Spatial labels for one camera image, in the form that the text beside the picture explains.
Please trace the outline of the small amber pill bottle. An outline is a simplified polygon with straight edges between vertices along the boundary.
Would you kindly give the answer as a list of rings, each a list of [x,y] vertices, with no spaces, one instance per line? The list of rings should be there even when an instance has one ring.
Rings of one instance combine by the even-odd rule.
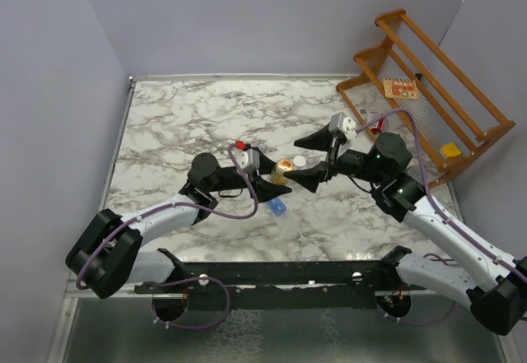
[[[293,162],[290,159],[282,158],[273,167],[269,176],[269,181],[272,184],[287,185],[289,179],[284,176],[286,172],[294,170]]]

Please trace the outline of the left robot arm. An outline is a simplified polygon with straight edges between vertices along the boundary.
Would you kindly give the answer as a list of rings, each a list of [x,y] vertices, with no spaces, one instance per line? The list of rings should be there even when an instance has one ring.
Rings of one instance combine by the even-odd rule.
[[[291,193],[291,188],[263,178],[275,164],[259,149],[243,147],[238,155],[234,149],[234,145],[227,148],[230,167],[220,166],[211,153],[196,155],[183,188],[160,204],[123,215],[109,208],[97,212],[65,259],[66,266],[77,276],[77,289],[108,298],[125,284],[145,282],[143,274],[153,264],[156,286],[166,293],[176,291],[182,273],[170,255],[160,253],[154,260],[140,259],[143,245],[197,225],[211,215],[237,219],[236,214],[217,210],[214,193],[248,190],[254,208]]]

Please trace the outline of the blue weekly pill organizer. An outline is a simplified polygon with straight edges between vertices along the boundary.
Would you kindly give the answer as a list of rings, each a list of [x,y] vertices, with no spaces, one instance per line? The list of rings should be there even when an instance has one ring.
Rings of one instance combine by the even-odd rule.
[[[275,215],[281,216],[287,211],[287,206],[280,198],[273,198],[266,202],[268,209]]]

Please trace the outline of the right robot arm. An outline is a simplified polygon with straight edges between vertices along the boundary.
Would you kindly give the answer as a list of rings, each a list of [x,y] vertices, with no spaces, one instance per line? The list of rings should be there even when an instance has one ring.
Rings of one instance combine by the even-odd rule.
[[[396,290],[405,283],[439,293],[468,309],[487,330],[507,335],[526,313],[526,261],[486,241],[410,176],[406,167],[412,155],[398,134],[382,133],[367,153],[344,148],[355,137],[354,131],[324,127],[295,140],[296,147],[323,151],[326,158],[285,176],[311,192],[336,175],[370,183],[382,212],[426,236],[457,264],[447,268],[401,250],[379,268],[380,284]]]

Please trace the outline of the white pill bottle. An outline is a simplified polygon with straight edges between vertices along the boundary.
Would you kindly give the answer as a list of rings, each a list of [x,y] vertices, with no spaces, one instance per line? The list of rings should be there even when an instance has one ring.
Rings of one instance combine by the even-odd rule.
[[[306,158],[304,156],[294,156],[292,163],[294,170],[305,170],[307,167]]]

